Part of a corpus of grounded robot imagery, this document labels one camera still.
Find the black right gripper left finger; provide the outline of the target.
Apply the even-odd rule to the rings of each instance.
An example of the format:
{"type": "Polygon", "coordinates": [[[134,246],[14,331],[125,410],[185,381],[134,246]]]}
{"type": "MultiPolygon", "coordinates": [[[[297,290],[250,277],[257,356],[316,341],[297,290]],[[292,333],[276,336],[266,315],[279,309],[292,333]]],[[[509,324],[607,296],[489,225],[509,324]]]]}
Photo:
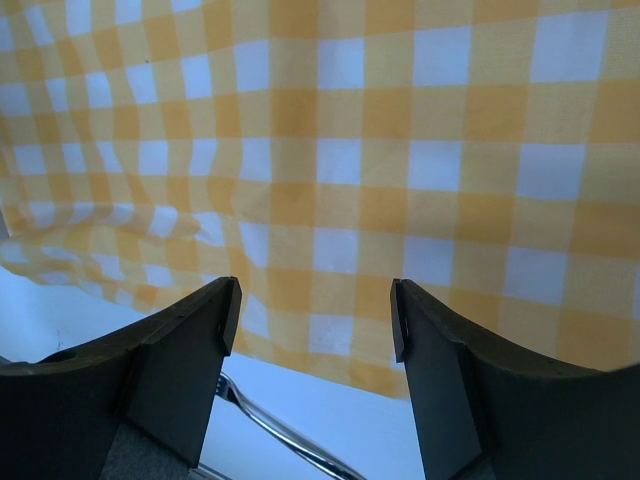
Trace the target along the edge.
{"type": "Polygon", "coordinates": [[[1,364],[5,479],[185,479],[199,464],[242,292],[233,277],[36,363],[1,364]]]}

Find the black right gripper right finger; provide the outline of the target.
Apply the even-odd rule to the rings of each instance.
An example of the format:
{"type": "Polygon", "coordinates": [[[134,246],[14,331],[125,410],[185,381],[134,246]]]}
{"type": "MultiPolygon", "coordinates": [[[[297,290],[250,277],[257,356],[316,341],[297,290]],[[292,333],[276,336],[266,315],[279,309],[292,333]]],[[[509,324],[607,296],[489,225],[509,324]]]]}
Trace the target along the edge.
{"type": "Polygon", "coordinates": [[[517,345],[415,282],[390,292],[429,479],[635,479],[639,369],[609,372],[517,345]]]}

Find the yellow white checkered cloth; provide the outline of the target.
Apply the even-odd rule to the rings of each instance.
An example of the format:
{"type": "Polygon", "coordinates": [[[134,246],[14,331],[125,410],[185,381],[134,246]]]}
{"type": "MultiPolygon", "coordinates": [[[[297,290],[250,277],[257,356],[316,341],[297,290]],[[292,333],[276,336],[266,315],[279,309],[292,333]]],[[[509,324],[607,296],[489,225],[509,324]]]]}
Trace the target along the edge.
{"type": "Polygon", "coordinates": [[[639,359],[635,1],[5,1],[2,265],[143,312],[234,276],[247,355],[389,396],[410,279],[639,359]]]}

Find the silver fork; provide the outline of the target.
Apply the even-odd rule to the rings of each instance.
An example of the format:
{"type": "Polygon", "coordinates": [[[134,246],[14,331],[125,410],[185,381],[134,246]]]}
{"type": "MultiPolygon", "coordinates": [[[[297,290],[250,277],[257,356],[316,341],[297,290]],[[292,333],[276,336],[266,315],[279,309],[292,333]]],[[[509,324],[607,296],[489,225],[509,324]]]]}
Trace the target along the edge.
{"type": "Polygon", "coordinates": [[[261,427],[291,452],[332,479],[364,480],[365,477],[340,458],[289,427],[248,397],[224,372],[219,375],[215,395],[235,405],[247,418],[261,427]]]}

